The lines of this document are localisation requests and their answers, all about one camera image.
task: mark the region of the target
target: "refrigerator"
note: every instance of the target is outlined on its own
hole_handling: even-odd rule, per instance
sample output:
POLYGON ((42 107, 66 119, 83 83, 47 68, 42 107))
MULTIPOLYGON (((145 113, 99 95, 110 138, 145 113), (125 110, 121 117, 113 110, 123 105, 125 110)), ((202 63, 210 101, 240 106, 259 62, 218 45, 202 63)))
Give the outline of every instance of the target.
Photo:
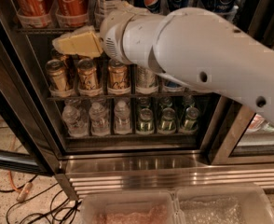
MULTIPOLYGON (((236 0, 236 6, 231 22, 274 49, 274 0, 236 0)), ((91 18, 94 9, 95 0, 89 0, 91 18)), ((0 114, 27 153, 0 150, 0 168, 53 175, 70 200, 95 191, 210 184, 255 183, 274 189, 274 127, 266 129, 268 122, 263 120, 250 130, 255 113, 248 107, 212 92, 165 92, 163 84, 158 92, 140 94, 135 89, 136 65, 129 68, 131 89, 127 94, 103 89, 98 97, 79 93, 54 97, 45 70, 51 60, 52 40, 74 29, 58 25, 23 28, 18 10, 16 0, 0 0, 0 114), (171 97, 179 112, 188 95, 200 112, 196 132, 159 133, 159 100, 171 97), (80 101, 88 112, 99 97, 110 108, 110 134, 93 135, 89 121, 87 136, 70 136, 62 120, 65 101, 80 101), (148 97, 152 104, 155 128, 149 135, 137 132, 141 97, 148 97), (131 133, 115 132, 113 110, 119 98, 130 102, 131 133)), ((105 55, 97 59, 104 69, 108 61, 105 55)))

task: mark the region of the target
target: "water bottle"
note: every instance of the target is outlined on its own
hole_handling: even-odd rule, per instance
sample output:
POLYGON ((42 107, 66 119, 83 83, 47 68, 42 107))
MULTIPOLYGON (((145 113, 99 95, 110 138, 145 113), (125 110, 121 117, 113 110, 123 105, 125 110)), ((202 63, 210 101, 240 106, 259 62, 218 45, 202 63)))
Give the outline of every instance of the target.
POLYGON ((115 132, 119 134, 131 133, 130 109, 123 100, 115 106, 115 132))
POLYGON ((91 133, 97 136, 110 134, 107 109, 98 102, 92 103, 89 110, 91 119, 91 133))
POLYGON ((82 119, 80 111, 73 106, 66 105, 62 111, 62 119, 73 137, 89 134, 88 124, 82 119))

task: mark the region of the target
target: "tiled floor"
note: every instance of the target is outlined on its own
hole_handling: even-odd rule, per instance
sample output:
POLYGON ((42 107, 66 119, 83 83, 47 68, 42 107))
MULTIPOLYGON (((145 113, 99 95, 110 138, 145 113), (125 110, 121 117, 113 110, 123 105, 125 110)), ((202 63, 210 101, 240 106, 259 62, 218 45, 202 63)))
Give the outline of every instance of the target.
MULTIPOLYGON (((33 177, 33 175, 27 175, 27 174, 21 174, 21 173, 13 173, 13 180, 16 184, 16 186, 20 186, 24 184, 26 181, 30 180, 33 177)), ((39 176, 33 181, 33 187, 27 197, 27 199, 30 199, 31 197, 34 197, 39 192, 48 189, 49 187, 56 184, 56 180, 53 177, 45 177, 45 176, 39 176)), ((0 189, 12 189, 10 186, 9 178, 7 171, 0 170, 0 189)), ((21 222, 25 217, 28 215, 31 215, 33 213, 46 213, 50 210, 50 204, 53 199, 53 197, 61 191, 61 187, 59 185, 54 186, 54 188, 48 190, 44 194, 41 194, 40 196, 32 199, 28 203, 20 203, 16 205, 14 208, 10 210, 10 212, 7 215, 8 209, 15 203, 17 203, 16 199, 19 195, 18 192, 14 191, 11 193, 1 193, 0 192, 0 224, 7 223, 6 221, 6 215, 8 218, 8 223, 30 223, 31 220, 36 218, 37 216, 27 218, 24 222, 21 222)), ((57 198, 54 200, 52 209, 59 206, 61 203, 63 203, 66 200, 65 194, 62 192, 60 193, 57 198)), ((66 206, 74 206, 74 202, 68 202, 66 206)), ((68 210, 65 210, 57 215, 57 218, 62 218, 68 210)), ((48 215, 48 219, 52 223, 52 216, 48 215)), ((35 223, 49 223, 46 219, 40 219, 37 220, 35 223)), ((81 216, 77 212, 75 215, 74 222, 75 224, 81 223, 81 216)))

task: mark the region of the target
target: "plastic container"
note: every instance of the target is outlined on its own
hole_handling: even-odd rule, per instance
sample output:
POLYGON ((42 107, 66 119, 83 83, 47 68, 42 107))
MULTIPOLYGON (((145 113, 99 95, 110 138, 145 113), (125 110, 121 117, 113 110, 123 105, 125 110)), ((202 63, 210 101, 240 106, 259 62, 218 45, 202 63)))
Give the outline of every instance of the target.
POLYGON ((270 202, 255 184, 187 187, 175 196, 181 224, 274 224, 270 202))
POLYGON ((57 91, 54 90, 52 86, 49 87, 50 93, 53 97, 69 97, 69 96, 76 96, 75 89, 72 88, 68 91, 57 91))
POLYGON ((82 202, 80 214, 83 224, 176 223, 171 194, 166 190, 136 190, 88 194, 82 202), (110 220, 114 218, 115 222, 101 222, 101 220, 106 218, 110 220), (126 219, 127 222, 121 222, 121 219, 126 219))
POLYGON ((55 11, 57 10, 58 4, 54 0, 52 7, 48 14, 37 17, 26 17, 19 9, 17 16, 23 28, 54 28, 57 25, 55 18, 55 11))
POLYGON ((175 93, 175 92, 184 92, 184 91, 185 91, 185 87, 177 85, 172 81, 162 79, 162 92, 175 93))
POLYGON ((59 9, 55 12, 57 21, 61 28, 81 27, 89 24, 89 13, 78 16, 63 16, 59 9))

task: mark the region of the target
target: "stainless steel panel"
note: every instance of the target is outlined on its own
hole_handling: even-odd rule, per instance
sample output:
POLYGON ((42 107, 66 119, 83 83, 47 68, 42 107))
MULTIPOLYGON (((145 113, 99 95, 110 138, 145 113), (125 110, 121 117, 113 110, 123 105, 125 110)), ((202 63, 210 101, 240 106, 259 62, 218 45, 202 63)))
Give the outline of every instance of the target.
POLYGON ((274 164, 216 166, 209 165, 200 155, 102 159, 95 162, 97 167, 101 167, 97 172, 90 170, 86 161, 68 161, 66 164, 66 176, 79 199, 95 191, 173 189, 210 184, 255 183, 264 189, 274 189, 274 164), (156 169, 153 164, 155 159, 165 162, 156 169), (148 162, 149 165, 140 166, 140 162, 148 162))

